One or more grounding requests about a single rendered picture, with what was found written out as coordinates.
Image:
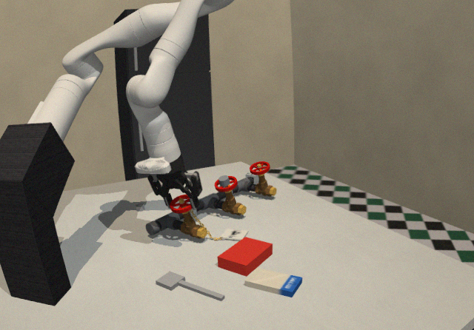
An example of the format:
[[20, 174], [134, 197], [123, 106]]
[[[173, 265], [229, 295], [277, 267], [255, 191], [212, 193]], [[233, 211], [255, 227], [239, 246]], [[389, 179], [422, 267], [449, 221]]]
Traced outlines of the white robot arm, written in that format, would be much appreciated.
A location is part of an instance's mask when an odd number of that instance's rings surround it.
[[170, 163], [181, 151], [170, 119], [159, 104], [167, 96], [176, 68], [191, 45], [197, 19], [233, 1], [181, 0], [149, 4], [81, 43], [62, 59], [69, 74], [57, 79], [28, 124], [51, 122], [64, 142], [80, 106], [102, 73], [104, 66], [94, 52], [141, 47], [162, 35], [150, 54], [147, 74], [133, 76], [127, 83], [126, 95], [150, 156], [135, 165], [137, 173], [170, 172]]

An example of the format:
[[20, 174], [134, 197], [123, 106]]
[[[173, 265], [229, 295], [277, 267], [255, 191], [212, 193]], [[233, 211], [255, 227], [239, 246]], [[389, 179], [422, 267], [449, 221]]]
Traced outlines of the grey cylinder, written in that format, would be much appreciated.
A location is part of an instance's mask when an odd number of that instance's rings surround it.
[[228, 186], [230, 184], [229, 177], [227, 175], [222, 175], [218, 178], [220, 186]]

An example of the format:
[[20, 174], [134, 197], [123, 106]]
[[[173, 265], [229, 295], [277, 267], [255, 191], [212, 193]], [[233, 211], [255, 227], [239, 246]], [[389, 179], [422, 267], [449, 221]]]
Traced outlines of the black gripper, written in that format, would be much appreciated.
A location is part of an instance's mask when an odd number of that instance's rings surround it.
[[[188, 173], [186, 171], [182, 155], [171, 162], [170, 166], [171, 171], [166, 174], [150, 174], [147, 177], [155, 195], [162, 196], [166, 206], [170, 209], [170, 203], [173, 199], [169, 190], [180, 189], [190, 198], [191, 206], [193, 210], [196, 210], [199, 205], [198, 196], [202, 191], [199, 173], [197, 171], [194, 173]], [[189, 178], [190, 181], [187, 178]], [[162, 182], [162, 187], [159, 181]], [[184, 184], [186, 184], [185, 187]]]

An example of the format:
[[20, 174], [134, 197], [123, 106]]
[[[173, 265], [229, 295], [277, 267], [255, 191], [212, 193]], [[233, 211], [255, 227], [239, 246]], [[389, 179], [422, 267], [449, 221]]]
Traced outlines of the red rectangular block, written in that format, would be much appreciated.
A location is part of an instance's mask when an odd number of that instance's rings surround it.
[[218, 267], [248, 276], [272, 254], [272, 243], [245, 237], [218, 256]]

